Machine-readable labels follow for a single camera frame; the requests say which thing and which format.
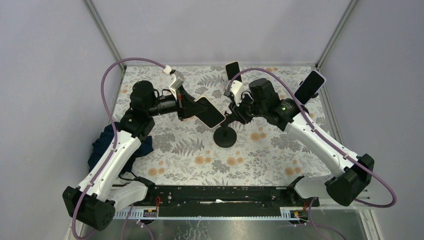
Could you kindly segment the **small black phone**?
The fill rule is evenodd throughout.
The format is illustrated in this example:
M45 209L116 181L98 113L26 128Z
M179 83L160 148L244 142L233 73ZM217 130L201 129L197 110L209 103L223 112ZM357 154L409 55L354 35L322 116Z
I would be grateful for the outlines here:
M240 72L240 66L238 61L227 63L224 68L227 79L229 81L232 80L233 77Z

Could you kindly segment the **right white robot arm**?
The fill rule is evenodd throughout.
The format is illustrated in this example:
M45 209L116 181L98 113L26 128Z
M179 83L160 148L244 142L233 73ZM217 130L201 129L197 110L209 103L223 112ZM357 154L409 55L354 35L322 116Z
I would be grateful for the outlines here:
M308 198L331 198L341 206L349 206L371 182L367 171L373 170L374 159L368 154L358 156L337 142L303 116L293 99L280 99L269 80L254 80L249 89L249 95L243 96L244 85L238 80L227 87L225 94L231 99L229 108L235 120L247 124L254 117L266 119L299 140L330 170L329 175L297 178L286 193L287 201L299 206Z

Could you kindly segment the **lilac-cased phone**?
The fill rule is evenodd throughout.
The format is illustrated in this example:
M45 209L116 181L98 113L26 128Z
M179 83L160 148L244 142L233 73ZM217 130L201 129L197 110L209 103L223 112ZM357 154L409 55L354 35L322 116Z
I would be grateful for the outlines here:
M326 78L319 71L312 70L294 93L295 98L302 105L306 105L311 99L318 96L319 90L326 81Z

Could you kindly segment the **black round-base phone stand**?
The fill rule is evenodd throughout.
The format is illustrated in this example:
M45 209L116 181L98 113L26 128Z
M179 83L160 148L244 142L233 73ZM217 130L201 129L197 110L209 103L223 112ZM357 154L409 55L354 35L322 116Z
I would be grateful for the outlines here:
M309 83L301 81L299 83L299 88L296 90L294 95L301 103L302 109L307 113L307 115L309 115L311 112L306 107L306 104L319 96L319 90L316 89L313 85L310 87Z

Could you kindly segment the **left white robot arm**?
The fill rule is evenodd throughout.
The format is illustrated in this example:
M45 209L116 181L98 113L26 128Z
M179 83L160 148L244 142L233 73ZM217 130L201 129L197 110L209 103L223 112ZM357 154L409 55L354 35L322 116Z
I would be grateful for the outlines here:
M146 80L133 85L129 109L119 125L112 124L113 140L104 154L77 187L68 186L64 190L62 197L72 218L71 229L74 234L77 233L77 222L102 231L116 212L136 202L144 206L154 202L152 185L138 179L121 188L112 189L125 164L155 126L154 116L176 112L180 119L186 119L208 110L206 105L195 101L183 86L176 90L176 94L159 97L158 93L152 83Z

